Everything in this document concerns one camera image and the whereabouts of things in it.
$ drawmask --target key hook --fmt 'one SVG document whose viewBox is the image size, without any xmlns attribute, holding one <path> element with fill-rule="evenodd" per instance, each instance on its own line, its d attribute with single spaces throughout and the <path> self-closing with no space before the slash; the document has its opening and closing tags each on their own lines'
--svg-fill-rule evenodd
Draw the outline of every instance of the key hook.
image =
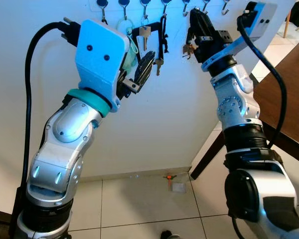
<svg viewBox="0 0 299 239">
<path fill-rule="evenodd" d="M 147 7 L 147 5 L 144 5 L 144 11 L 143 11 L 144 20 L 146 20 L 148 18 L 148 15 L 146 14 L 146 7 Z"/>
<path fill-rule="evenodd" d="M 166 0 L 161 0 L 161 2 L 164 4 L 164 10 L 163 10 L 163 16 L 166 17 L 167 14 L 165 13 L 166 12 L 166 7 L 168 4 L 170 4 L 171 0 L 169 0 L 168 2 L 164 2 Z"/>
<path fill-rule="evenodd" d="M 121 7 L 123 7 L 124 10 L 124 20 L 127 20 L 128 17 L 126 16 L 126 7 L 129 5 L 130 0 L 126 1 L 126 3 L 122 2 L 122 0 L 119 0 L 119 4 L 121 5 Z"/>
<path fill-rule="evenodd" d="M 109 2 L 108 1 L 104 2 L 104 1 L 97 0 L 96 4 L 100 7 L 100 9 L 102 9 L 102 22 L 105 22 L 106 24 L 108 24 L 108 22 L 105 19 L 105 8 L 109 4 Z"/>
<path fill-rule="evenodd" d="M 188 15 L 188 12 L 186 11 L 186 8 L 187 8 L 187 4 L 189 4 L 189 1 L 190 0 L 183 0 L 185 6 L 184 6 L 184 9 L 183 9 L 183 16 L 187 16 Z"/>
<path fill-rule="evenodd" d="M 226 5 L 229 2 L 229 0 L 224 0 L 224 2 L 225 2 L 225 5 L 223 6 L 223 9 L 221 10 L 222 15 L 226 15 L 229 12 L 229 9 L 226 9 L 226 11 L 225 11 Z"/>
<path fill-rule="evenodd" d="M 204 8 L 203 8 L 202 12 L 205 14 L 208 14 L 208 11 L 205 11 L 205 9 L 207 7 L 207 4 L 210 2 L 210 0 L 203 0 L 203 2 L 204 2 Z"/>
</svg>

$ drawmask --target metal hook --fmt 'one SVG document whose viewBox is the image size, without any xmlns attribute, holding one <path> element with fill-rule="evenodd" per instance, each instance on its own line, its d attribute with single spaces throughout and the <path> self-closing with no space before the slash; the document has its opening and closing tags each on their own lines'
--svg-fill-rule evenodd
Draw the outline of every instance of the metal hook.
<svg viewBox="0 0 299 239">
<path fill-rule="evenodd" d="M 225 2 L 225 5 L 223 6 L 223 9 L 221 10 L 221 14 L 226 15 L 229 12 L 229 9 L 227 9 L 225 11 L 225 7 L 226 7 L 227 3 L 229 2 L 229 0 L 224 0 L 224 2 Z"/>
<path fill-rule="evenodd" d="M 124 9 L 124 19 L 127 20 L 128 16 L 126 16 L 126 6 L 124 6 L 123 9 Z"/>
<path fill-rule="evenodd" d="M 205 3 L 204 8 L 203 8 L 203 13 L 208 14 L 208 11 L 205 11 L 207 4 L 210 2 L 210 0 L 203 0 L 203 2 Z"/>
<path fill-rule="evenodd" d="M 147 5 L 144 5 L 144 10 L 143 10 L 143 17 L 144 17 L 144 19 L 148 18 L 148 15 L 146 15 L 146 7 L 147 7 Z"/>
<path fill-rule="evenodd" d="M 164 4 L 164 10 L 163 10 L 163 16 L 166 17 L 167 14 L 165 13 L 166 12 L 166 7 L 168 4 L 170 4 L 171 0 L 169 0 L 168 2 L 164 2 L 165 0 L 161 0 L 161 2 Z"/>
<path fill-rule="evenodd" d="M 108 5 L 108 1 L 97 0 L 96 4 L 102 9 L 102 22 L 105 22 L 107 24 L 107 21 L 105 19 L 105 8 Z"/>
<path fill-rule="evenodd" d="M 142 6 L 144 7 L 142 21 L 143 20 L 147 20 L 148 21 L 148 15 L 146 14 L 146 7 L 150 3 L 150 0 L 140 0 L 140 2 L 142 4 Z"/>
<path fill-rule="evenodd" d="M 123 10 L 124 10 L 124 20 L 128 19 L 128 17 L 126 16 L 126 7 L 129 3 L 130 3 L 130 0 L 126 0 L 125 2 L 123 2 L 122 0 L 119 0 L 119 4 L 123 7 Z"/>
<path fill-rule="evenodd" d="M 183 0 L 183 2 L 185 3 L 184 9 L 183 9 L 183 16 L 187 16 L 188 12 L 186 11 L 187 8 L 187 4 L 189 4 L 190 0 Z"/>
</svg>

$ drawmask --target key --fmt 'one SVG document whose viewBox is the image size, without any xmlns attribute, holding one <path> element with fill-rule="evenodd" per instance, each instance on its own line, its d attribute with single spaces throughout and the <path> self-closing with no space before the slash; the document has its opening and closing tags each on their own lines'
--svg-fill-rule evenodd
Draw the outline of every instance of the key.
<svg viewBox="0 0 299 239">
<path fill-rule="evenodd" d="M 155 64 L 157 64 L 157 72 L 156 72 L 156 75 L 159 76 L 159 70 L 160 70 L 160 67 L 162 66 L 162 64 L 164 64 L 164 60 L 159 58 L 159 59 L 156 59 L 155 60 Z"/>
<path fill-rule="evenodd" d="M 150 26 L 141 26 L 140 27 L 140 36 L 144 37 L 144 51 L 146 51 L 147 47 L 147 41 L 148 37 L 150 36 L 151 31 L 150 31 Z"/>
</svg>

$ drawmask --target tiled floor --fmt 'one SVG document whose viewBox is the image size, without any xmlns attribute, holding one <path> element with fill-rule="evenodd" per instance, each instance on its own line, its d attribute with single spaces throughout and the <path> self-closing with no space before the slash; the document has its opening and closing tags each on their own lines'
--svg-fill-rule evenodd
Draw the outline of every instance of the tiled floor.
<svg viewBox="0 0 299 239">
<path fill-rule="evenodd" d="M 287 38 L 281 37 L 284 26 L 265 52 L 276 66 L 299 42 L 299 32 L 289 26 Z M 261 81 L 268 71 L 259 63 L 253 71 Z M 199 151 L 192 165 L 196 166 L 221 132 L 221 124 Z M 299 205 L 299 162 L 277 147 L 286 171 L 295 186 Z M 168 190 L 162 176 L 141 176 L 100 182 L 80 183 L 74 199 L 70 234 L 73 239 L 159 239 L 163 230 L 180 234 L 183 239 L 236 239 L 227 206 L 224 182 L 228 174 L 223 165 L 226 150 L 195 181 L 187 173 L 173 182 L 184 183 L 186 193 Z M 246 239 L 255 239 L 247 224 L 238 220 Z"/>
</svg>

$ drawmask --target black object on floor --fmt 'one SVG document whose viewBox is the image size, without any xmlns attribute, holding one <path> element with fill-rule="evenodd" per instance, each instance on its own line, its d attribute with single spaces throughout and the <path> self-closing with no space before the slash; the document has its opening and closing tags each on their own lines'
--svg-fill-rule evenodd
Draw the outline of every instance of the black object on floor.
<svg viewBox="0 0 299 239">
<path fill-rule="evenodd" d="M 168 239 L 171 235 L 172 233 L 170 231 L 164 231 L 161 233 L 160 239 Z"/>
</svg>

